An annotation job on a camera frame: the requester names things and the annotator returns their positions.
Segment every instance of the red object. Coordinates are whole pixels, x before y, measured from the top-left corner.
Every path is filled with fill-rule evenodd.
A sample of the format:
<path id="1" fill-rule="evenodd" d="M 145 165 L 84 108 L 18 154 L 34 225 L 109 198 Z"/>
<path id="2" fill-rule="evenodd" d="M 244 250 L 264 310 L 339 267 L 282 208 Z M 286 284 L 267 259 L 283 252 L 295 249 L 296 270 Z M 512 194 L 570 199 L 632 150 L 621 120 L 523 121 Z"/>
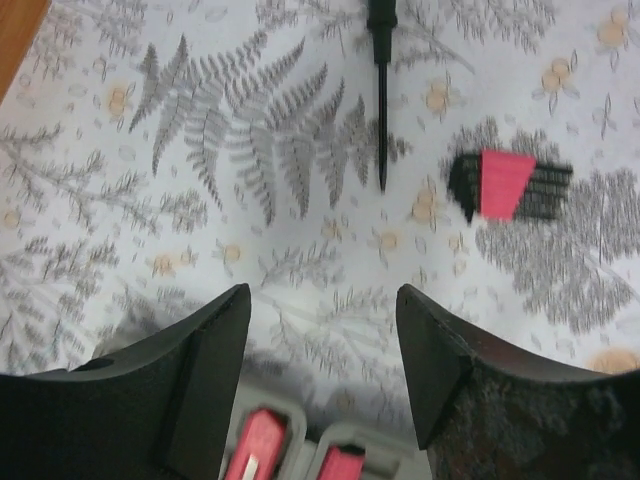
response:
<path id="1" fill-rule="evenodd" d="M 487 218 L 511 220 L 535 168 L 534 157 L 483 150 L 480 214 Z"/>
<path id="2" fill-rule="evenodd" d="M 271 480 L 285 432 L 286 425 L 269 410 L 256 410 L 249 415 L 225 480 Z M 249 469 L 255 473 L 248 474 Z"/>
<path id="3" fill-rule="evenodd" d="M 324 457 L 318 480 L 358 480 L 364 465 L 364 455 L 342 452 L 331 447 Z"/>

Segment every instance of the white tablecloth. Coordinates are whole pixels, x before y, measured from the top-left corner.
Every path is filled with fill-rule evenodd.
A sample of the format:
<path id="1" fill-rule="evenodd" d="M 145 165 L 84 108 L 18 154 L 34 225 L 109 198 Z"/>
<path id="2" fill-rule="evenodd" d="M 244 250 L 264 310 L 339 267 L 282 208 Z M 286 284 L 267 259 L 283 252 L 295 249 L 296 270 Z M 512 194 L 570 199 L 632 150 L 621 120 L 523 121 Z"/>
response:
<path id="1" fill-rule="evenodd" d="M 73 368 L 248 282 L 248 366 L 410 430 L 397 288 L 547 357 L 640 365 L 640 4 L 398 0 L 389 181 L 358 0 L 54 0 L 0 109 L 0 367 Z M 455 152 L 575 169 L 471 226 Z"/>

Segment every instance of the wooden floor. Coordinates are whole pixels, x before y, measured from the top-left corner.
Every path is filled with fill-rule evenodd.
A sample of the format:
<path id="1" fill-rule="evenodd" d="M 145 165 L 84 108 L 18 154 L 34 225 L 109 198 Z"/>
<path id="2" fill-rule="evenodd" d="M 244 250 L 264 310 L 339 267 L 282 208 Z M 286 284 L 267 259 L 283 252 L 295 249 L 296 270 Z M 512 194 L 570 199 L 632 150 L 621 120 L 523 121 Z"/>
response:
<path id="1" fill-rule="evenodd" d="M 27 53 L 50 0 L 0 0 L 0 101 Z"/>

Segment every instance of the tablecloth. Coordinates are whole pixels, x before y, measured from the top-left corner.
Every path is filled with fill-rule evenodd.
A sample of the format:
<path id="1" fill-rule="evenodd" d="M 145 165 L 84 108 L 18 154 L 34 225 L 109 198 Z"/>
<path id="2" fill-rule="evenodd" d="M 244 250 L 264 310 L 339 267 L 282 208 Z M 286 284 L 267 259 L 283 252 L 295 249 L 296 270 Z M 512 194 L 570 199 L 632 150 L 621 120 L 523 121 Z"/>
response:
<path id="1" fill-rule="evenodd" d="M 532 352 L 640 366 L 640 4 L 398 0 L 389 181 L 360 0 L 54 0 L 0 108 L 0 367 L 73 368 L 247 282 L 245 367 L 318 422 L 411 430 L 412 283 Z M 453 156 L 575 170 L 467 225 Z"/>

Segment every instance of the screwdriver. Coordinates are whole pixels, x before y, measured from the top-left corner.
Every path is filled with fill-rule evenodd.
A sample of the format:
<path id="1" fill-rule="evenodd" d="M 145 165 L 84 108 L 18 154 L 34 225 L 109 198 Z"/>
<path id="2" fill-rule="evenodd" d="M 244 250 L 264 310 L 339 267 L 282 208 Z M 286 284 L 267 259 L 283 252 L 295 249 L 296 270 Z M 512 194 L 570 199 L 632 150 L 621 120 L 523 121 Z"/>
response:
<path id="1" fill-rule="evenodd" d="M 391 62 L 391 32 L 398 25 L 396 0 L 369 0 L 367 28 L 373 37 L 373 61 L 378 66 L 378 177 L 387 186 L 387 66 Z"/>

